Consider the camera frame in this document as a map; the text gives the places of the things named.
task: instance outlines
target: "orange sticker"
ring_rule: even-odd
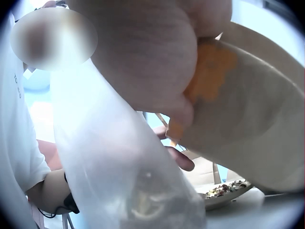
[[[224,84],[226,73],[237,65],[237,55],[228,49],[220,48],[216,42],[204,43],[198,46],[197,65],[194,77],[183,92],[194,105],[198,98],[205,102],[213,102],[221,85]],[[166,136],[177,145],[183,135],[180,124],[170,119]]]

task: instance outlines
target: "white t-shirt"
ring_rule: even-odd
[[[43,181],[50,169],[24,100],[23,63],[10,46],[14,23],[11,13],[0,28],[0,206],[16,223],[23,221],[21,228],[34,228],[25,212],[29,207],[24,192]]]

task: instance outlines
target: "plate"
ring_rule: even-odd
[[[241,188],[237,191],[225,193],[223,196],[206,199],[206,194],[205,193],[207,193],[209,190],[217,188],[217,187],[219,187],[221,185],[224,185],[224,184],[229,185],[231,183],[233,183],[233,182],[231,181],[231,182],[225,182],[225,183],[221,183],[221,184],[215,184],[215,185],[212,185],[212,186],[210,186],[210,185],[207,186],[206,185],[206,186],[203,186],[203,187],[195,188],[195,190],[205,199],[206,211],[225,207],[226,205],[231,203],[231,201],[233,199],[241,196],[242,194],[244,194],[245,192],[247,192],[248,190],[253,188],[253,185],[250,184],[247,187]]]

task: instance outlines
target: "seeds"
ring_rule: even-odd
[[[226,193],[238,191],[239,189],[245,188],[249,185],[250,185],[249,182],[247,181],[242,182],[241,180],[234,181],[229,185],[226,184],[219,185],[218,187],[213,188],[212,190],[206,193],[206,199],[223,196]]]

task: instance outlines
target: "table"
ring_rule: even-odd
[[[235,200],[206,213],[207,229],[289,229],[304,210],[304,194],[265,196],[252,188]]]

